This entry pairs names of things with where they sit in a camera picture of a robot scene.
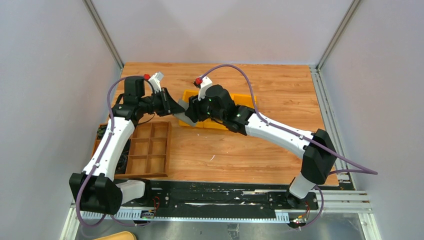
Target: wooden tray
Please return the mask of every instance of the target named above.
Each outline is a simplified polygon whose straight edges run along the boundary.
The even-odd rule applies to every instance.
[[[129,137],[130,145],[125,174],[115,179],[167,177],[171,146],[171,122],[157,121],[138,125]],[[102,140],[97,131],[93,155]]]

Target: yellow tray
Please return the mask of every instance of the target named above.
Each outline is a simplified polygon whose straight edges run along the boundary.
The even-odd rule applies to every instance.
[[[197,94],[199,94],[198,91],[195,90],[185,90],[184,93],[182,94],[182,100],[186,103],[189,102],[189,97],[191,96],[196,96]],[[231,99],[235,102],[236,105],[244,105],[244,106],[248,106],[250,108],[253,108],[253,102],[252,102],[252,97],[250,95],[247,94],[230,94]],[[256,96],[254,96],[254,102],[257,103],[257,99]],[[188,125],[187,123],[183,122],[183,121],[178,121],[178,124],[180,126],[186,126],[186,127],[190,127],[190,125]],[[225,126],[216,123],[210,119],[206,119],[205,121],[199,121],[197,122],[196,126],[194,126],[195,128],[205,128],[205,129],[222,129],[222,130],[228,130]]]
[[[109,236],[96,238],[95,240],[137,240],[137,238],[129,231],[121,231]]]

